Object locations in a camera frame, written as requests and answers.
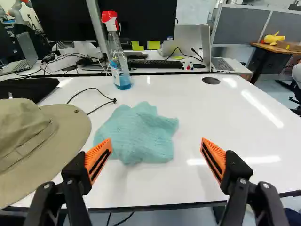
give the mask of yellow sticky note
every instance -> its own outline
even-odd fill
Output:
[[[143,51],[144,50],[144,46],[139,46],[139,42],[138,41],[133,41],[132,42],[132,49],[133,49],[133,51]]]
[[[175,60],[183,60],[183,59],[185,59],[185,58],[182,57],[182,56],[174,56],[173,59],[175,59]]]
[[[160,49],[160,41],[148,41],[147,49]]]

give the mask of crumpled towel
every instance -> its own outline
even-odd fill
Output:
[[[178,124],[177,118],[159,116],[148,102],[133,108],[121,105],[96,132],[94,146],[111,138],[111,159],[126,165],[165,163],[174,157],[172,136]]]

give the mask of desk surface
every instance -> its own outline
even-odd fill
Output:
[[[256,43],[256,42],[251,43],[251,46],[255,46],[255,47],[258,47],[258,48],[262,48],[262,49],[271,51],[271,52],[273,52],[273,53],[301,54],[301,52],[290,51],[290,50],[287,50],[287,49],[284,49],[284,48],[280,48],[280,47],[277,47],[277,46],[270,46],[270,45],[268,45],[268,44],[261,44],[261,43]]]
[[[147,51],[142,51],[143,53],[147,53],[149,55],[149,57],[147,59],[149,60],[164,60],[166,59],[166,57],[162,57],[156,50],[147,50]],[[199,51],[199,54],[202,56],[203,52],[202,50]],[[185,61],[185,69],[177,69],[177,68],[137,68],[136,70],[131,70],[130,73],[131,74],[157,74],[157,73],[207,73],[209,72],[209,69],[206,68],[194,68],[194,70],[187,70],[186,66],[189,62],[192,62],[193,64],[204,64],[203,62],[200,62],[194,58],[191,57],[184,57],[184,60],[181,60],[181,62]],[[34,65],[34,67],[28,71],[24,71],[24,72],[20,72],[20,75],[26,76],[28,74],[34,73],[36,71],[38,71],[40,69],[39,65],[41,64],[41,61],[37,61],[37,63]],[[51,72],[52,75],[56,76],[56,75],[62,75],[64,74],[64,71],[57,71],[57,72]],[[78,74],[94,74],[95,76],[97,76],[97,74],[104,74],[104,72],[101,71],[87,71],[87,70],[82,70],[81,67],[78,68]],[[252,75],[253,73],[247,69],[246,67],[241,67],[240,71],[238,72],[240,74],[247,74],[247,75]],[[76,70],[72,70],[66,73],[67,75],[74,75],[76,76],[77,71]],[[44,71],[39,71],[35,74],[33,74],[34,76],[36,75],[44,75]],[[11,77],[12,74],[10,75],[4,75],[4,76],[0,76],[0,81],[1,80],[5,80],[8,77]]]
[[[118,90],[111,77],[60,78],[59,88],[40,105],[63,104],[75,93],[97,87],[117,104],[90,115],[91,135],[82,148],[92,147],[96,130],[121,104],[141,101],[155,105],[160,115],[177,117],[174,159],[166,164],[125,166],[109,160],[93,189],[84,196],[88,208],[141,207],[180,203],[211,203],[227,199],[200,153],[205,137],[224,150],[233,150],[254,170],[250,181],[273,184],[278,192],[299,190],[301,119],[268,94],[237,75],[210,74],[219,85],[202,82],[203,74],[133,76],[129,90]],[[71,104],[85,112],[107,100],[94,90]],[[61,176],[54,178],[55,183]],[[33,194],[15,203],[29,207]]]

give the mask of metal pole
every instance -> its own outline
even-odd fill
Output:
[[[101,14],[97,0],[86,0],[99,48],[102,53],[108,54],[108,42],[101,22]]]

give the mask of floor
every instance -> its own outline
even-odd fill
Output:
[[[296,108],[298,105],[288,101],[288,97],[294,97],[294,93],[283,88],[275,81],[257,81],[256,86],[267,92],[277,101],[288,108]],[[300,197],[282,198],[284,207],[291,208],[297,212],[301,209]],[[130,213],[113,213],[110,226],[118,223],[126,218]],[[108,213],[91,213],[90,215],[93,225],[105,226]],[[163,210],[163,211],[144,211],[136,212],[128,221],[123,223],[123,226],[216,226],[215,218],[212,209],[209,207],[182,209],[182,210]],[[254,226],[253,214],[246,211],[243,226]]]

